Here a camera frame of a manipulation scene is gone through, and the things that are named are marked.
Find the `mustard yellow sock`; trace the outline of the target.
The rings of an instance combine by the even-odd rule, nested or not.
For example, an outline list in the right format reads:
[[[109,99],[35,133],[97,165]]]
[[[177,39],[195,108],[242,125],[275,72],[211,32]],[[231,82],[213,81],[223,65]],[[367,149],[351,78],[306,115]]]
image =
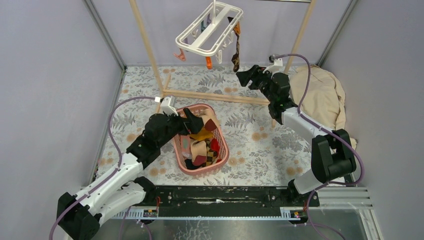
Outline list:
[[[198,142],[204,141],[206,139],[211,139],[213,137],[214,137],[213,132],[205,129],[204,127],[201,129],[199,133],[189,135],[190,139],[198,141]]]

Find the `wooden clothes rack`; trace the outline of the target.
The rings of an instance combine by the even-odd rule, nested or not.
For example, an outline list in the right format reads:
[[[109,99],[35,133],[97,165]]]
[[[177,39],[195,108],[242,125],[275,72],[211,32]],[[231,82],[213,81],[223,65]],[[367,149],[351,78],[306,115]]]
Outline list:
[[[150,61],[150,65],[154,71],[154,76],[157,82],[157,86],[159,87],[159,91],[162,96],[165,95],[173,95],[175,97],[183,97],[183,98],[194,98],[194,99],[203,99],[203,100],[213,100],[213,101],[225,101],[225,102],[233,102],[233,103],[246,103],[246,104],[254,104],[254,105],[267,105],[268,101],[264,98],[258,97],[246,97],[246,96],[230,96],[225,94],[217,94],[217,93],[205,93],[205,92],[196,92],[196,91],[188,91],[188,90],[174,90],[169,89],[168,84],[163,84],[163,81],[160,77],[159,70],[156,64],[156,60],[153,54],[153,50],[151,48],[151,44],[148,38],[148,34],[138,8],[137,2],[135,0],[131,0],[129,2],[130,7],[133,12],[133,16],[137,23],[139,32],[141,34],[141,38],[144,43],[144,47],[146,53],[148,55],[148,59]]]

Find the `navy sock red cuff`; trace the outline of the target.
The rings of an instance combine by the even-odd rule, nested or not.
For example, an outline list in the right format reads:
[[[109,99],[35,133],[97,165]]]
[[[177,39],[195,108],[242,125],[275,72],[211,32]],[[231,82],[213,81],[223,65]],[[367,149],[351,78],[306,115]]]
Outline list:
[[[200,166],[194,165],[191,159],[185,159],[184,163],[188,170],[197,170],[200,167]]]

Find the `beige cloth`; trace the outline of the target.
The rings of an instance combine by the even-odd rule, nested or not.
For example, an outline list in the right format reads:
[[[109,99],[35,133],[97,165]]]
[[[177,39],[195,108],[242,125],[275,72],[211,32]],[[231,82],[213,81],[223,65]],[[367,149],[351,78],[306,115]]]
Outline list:
[[[311,66],[309,85],[308,67],[300,66],[289,75],[291,95],[301,104],[301,111],[333,130],[346,127],[346,93],[336,76],[318,66]]]

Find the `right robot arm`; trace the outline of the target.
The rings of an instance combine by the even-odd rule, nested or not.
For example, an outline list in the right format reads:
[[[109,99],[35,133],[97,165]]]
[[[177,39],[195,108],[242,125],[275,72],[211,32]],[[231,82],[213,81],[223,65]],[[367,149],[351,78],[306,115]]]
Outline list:
[[[298,109],[290,97],[289,76],[271,73],[259,65],[239,71],[236,76],[242,87],[259,90],[269,101],[272,119],[295,131],[311,146],[310,170],[288,184],[287,201],[301,205],[307,193],[330,181],[344,177],[357,169],[350,136],[344,130],[331,130]]]

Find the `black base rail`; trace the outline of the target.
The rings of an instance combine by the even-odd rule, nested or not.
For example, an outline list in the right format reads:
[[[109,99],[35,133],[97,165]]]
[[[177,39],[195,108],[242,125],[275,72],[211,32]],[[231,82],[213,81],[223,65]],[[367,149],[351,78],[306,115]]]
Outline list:
[[[283,209],[304,210],[307,202],[320,205],[316,193],[287,187],[158,185],[135,206],[158,210],[159,217],[272,218],[281,217]]]

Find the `brown argyle sock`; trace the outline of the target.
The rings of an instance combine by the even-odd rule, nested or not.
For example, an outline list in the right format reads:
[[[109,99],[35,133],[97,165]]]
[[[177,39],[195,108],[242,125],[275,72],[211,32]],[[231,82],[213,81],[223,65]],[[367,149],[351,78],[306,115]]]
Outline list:
[[[236,36],[236,49],[235,54],[231,58],[231,62],[233,63],[233,72],[236,73],[240,69],[240,34],[241,34],[241,26],[238,21],[233,28],[234,34]]]
[[[210,142],[206,142],[206,160],[200,165],[201,167],[208,167],[213,165],[218,159],[219,153],[210,149]]]

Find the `pink clothes peg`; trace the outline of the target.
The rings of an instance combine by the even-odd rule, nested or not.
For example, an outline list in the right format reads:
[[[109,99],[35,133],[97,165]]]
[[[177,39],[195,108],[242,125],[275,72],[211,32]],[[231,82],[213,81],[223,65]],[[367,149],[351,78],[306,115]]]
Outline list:
[[[173,55],[177,59],[179,59],[180,61],[185,62],[187,59],[186,59],[186,55],[184,53],[184,50],[182,48],[180,48],[179,51],[180,51],[179,53],[173,53]]]

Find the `floral patterned mat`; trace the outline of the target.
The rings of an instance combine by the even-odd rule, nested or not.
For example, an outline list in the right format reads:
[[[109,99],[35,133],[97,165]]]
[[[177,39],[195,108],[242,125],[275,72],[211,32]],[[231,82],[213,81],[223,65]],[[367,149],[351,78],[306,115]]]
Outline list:
[[[204,66],[160,67],[163,84],[172,90],[229,96],[260,98],[257,90],[240,83],[231,66],[212,70]],[[112,137],[108,138],[93,173],[100,177],[119,160],[119,153],[144,130],[149,117],[156,113],[159,96],[154,72],[148,66],[127,69],[119,108],[111,121]],[[217,171],[200,176],[183,173],[171,142],[161,148],[160,156],[144,174],[156,185],[206,186],[285,186],[290,180],[310,169],[309,143],[283,125],[273,125],[266,105],[206,100],[220,122],[229,147],[227,163]]]

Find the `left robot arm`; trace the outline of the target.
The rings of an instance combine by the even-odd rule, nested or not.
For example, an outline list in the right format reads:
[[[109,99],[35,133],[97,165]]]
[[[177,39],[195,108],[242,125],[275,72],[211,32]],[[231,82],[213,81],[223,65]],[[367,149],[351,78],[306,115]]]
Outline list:
[[[188,108],[179,114],[155,113],[144,131],[127,148],[120,160],[100,178],[74,195],[66,192],[58,200],[56,221],[49,238],[60,226],[74,240],[90,240],[100,227],[119,212],[135,204],[155,200],[153,184],[142,171],[161,154],[161,147],[177,135],[199,133],[205,120]]]

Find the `pink laundry basket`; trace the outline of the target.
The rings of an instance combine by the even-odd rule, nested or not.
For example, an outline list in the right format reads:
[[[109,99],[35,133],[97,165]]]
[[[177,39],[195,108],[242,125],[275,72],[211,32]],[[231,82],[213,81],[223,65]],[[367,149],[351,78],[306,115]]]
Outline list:
[[[197,134],[176,135],[173,147],[177,165],[186,175],[200,176],[226,165],[230,151],[213,108],[207,104],[186,107],[196,117],[206,119],[211,127],[203,127]]]

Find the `white plastic clip hanger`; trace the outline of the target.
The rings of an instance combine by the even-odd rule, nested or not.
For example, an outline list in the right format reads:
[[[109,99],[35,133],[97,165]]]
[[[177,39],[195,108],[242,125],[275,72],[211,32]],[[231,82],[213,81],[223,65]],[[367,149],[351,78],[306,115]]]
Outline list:
[[[182,31],[175,44],[179,49],[202,57],[216,57],[223,61],[223,50],[234,42],[233,28],[240,22],[244,11],[234,5],[213,0],[212,3]]]

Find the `orange clothes peg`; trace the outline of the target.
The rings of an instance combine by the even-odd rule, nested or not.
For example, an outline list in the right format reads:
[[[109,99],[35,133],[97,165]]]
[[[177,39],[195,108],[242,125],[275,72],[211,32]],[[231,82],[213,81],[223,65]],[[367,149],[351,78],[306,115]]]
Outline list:
[[[206,61],[206,67],[208,70],[211,70],[213,68],[213,63],[212,63],[212,59],[210,56],[206,56],[205,57],[205,61]]]

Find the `beige purple striped sock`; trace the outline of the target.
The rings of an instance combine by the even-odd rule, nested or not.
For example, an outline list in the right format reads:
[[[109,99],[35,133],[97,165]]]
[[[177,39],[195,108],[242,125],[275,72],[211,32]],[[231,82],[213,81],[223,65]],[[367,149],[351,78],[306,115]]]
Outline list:
[[[191,143],[191,154],[192,162],[195,166],[201,166],[201,164],[206,160],[207,149],[206,142],[203,141],[193,141]]]

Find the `pink green patterned sock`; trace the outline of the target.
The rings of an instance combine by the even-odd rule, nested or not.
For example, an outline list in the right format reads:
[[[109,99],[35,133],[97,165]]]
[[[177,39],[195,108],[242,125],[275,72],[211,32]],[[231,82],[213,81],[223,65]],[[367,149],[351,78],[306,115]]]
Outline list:
[[[191,138],[188,135],[180,136],[181,153],[186,159],[192,159]]]

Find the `red snowflake sock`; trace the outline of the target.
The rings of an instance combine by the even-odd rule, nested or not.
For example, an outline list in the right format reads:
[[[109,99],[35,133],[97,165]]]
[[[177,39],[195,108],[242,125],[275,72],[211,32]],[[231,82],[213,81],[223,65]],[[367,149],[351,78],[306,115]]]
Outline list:
[[[212,151],[216,152],[216,153],[219,153],[220,152],[220,145],[219,145],[219,142],[218,142],[218,140],[216,138],[213,138],[210,141],[210,149]]]

